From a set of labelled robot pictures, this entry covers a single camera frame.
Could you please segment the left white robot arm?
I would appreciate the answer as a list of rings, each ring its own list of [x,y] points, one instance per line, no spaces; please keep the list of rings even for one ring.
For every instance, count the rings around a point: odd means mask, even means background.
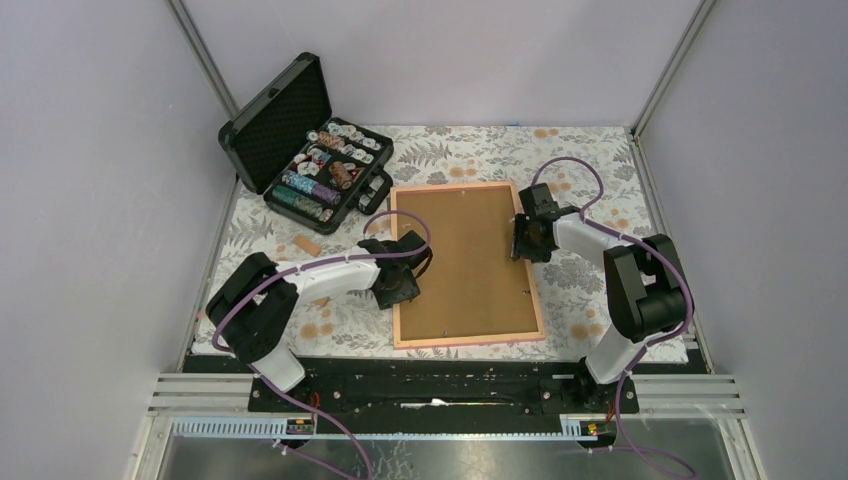
[[[433,257],[427,240],[409,231],[398,240],[366,239],[338,256],[306,263],[275,263],[249,255],[208,301],[213,347],[232,353],[272,385],[272,398],[288,411],[309,401],[305,369],[284,340],[292,314],[323,298],[369,291],[381,310],[420,294],[418,269]]]

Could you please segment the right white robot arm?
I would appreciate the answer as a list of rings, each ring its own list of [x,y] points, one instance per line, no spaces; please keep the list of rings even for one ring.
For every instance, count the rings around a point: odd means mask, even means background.
[[[574,206],[560,206],[545,184],[522,189],[518,197],[522,211],[514,218],[512,259],[547,263],[566,250],[604,272],[611,325],[580,359],[562,396],[589,412],[609,408],[649,343],[693,312],[674,244],[661,234],[639,239],[615,233]]]

